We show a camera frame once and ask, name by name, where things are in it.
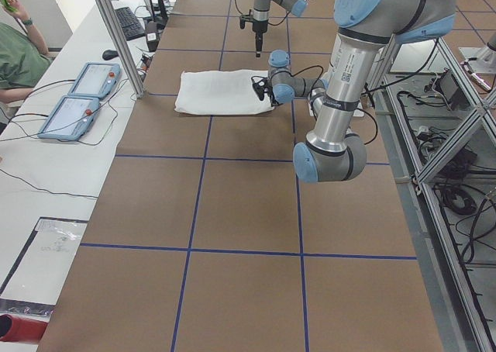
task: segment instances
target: white cloth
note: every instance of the white cloth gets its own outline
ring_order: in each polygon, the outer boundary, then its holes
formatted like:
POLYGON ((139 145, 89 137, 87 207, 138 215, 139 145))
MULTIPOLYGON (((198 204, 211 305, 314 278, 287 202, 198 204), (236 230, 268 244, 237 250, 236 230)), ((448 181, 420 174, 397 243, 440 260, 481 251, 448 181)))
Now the white cloth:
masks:
POLYGON ((267 71, 203 71, 181 75, 176 112, 196 115, 251 115, 273 109, 270 99, 258 99, 252 76, 266 77, 267 71))

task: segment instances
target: computer mouse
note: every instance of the computer mouse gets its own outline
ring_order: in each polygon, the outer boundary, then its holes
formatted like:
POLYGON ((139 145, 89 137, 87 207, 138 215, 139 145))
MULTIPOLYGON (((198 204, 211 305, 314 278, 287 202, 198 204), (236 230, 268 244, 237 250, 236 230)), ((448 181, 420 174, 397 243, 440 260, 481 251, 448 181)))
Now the computer mouse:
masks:
POLYGON ((117 53, 116 50, 105 50, 103 51, 103 54, 102 54, 102 59, 103 60, 111 60, 115 57, 117 57, 119 54, 117 53))

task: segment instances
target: white table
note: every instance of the white table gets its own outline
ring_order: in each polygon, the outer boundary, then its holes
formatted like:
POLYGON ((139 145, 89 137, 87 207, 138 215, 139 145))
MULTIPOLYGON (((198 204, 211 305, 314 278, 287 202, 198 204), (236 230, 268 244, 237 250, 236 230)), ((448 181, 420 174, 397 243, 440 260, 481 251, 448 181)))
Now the white table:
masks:
MULTIPOLYGON (((144 37, 129 42, 135 62, 147 50, 144 37)), ((114 50, 96 6, 88 13, 81 26, 67 42, 37 87, 50 82, 76 78, 89 61, 103 61, 102 52, 114 50)), ((110 62, 120 63, 118 58, 110 62)), ((122 79, 126 73, 122 70, 122 79)), ((52 86, 31 96, 19 109, 18 114, 50 114, 59 98, 67 94, 71 84, 52 86)), ((133 110, 133 89, 127 83, 112 99, 112 106, 119 116, 104 140, 97 146, 81 143, 60 143, 25 138, 0 142, 0 168, 52 192, 70 192, 98 196, 109 171, 115 148, 126 128, 133 110)), ((81 140, 97 143, 107 131, 115 113, 107 105, 100 110, 91 130, 81 140)), ((44 118, 21 116, 18 119, 29 134, 37 133, 44 118)), ((24 136, 15 124, 7 126, 0 140, 24 136)), ((66 219, 88 220, 96 200, 50 195, 37 192, 23 182, 0 173, 0 283, 4 281, 24 246, 38 218, 51 216, 66 219)), ((0 343, 0 352, 35 350, 36 346, 20 343, 0 343)))

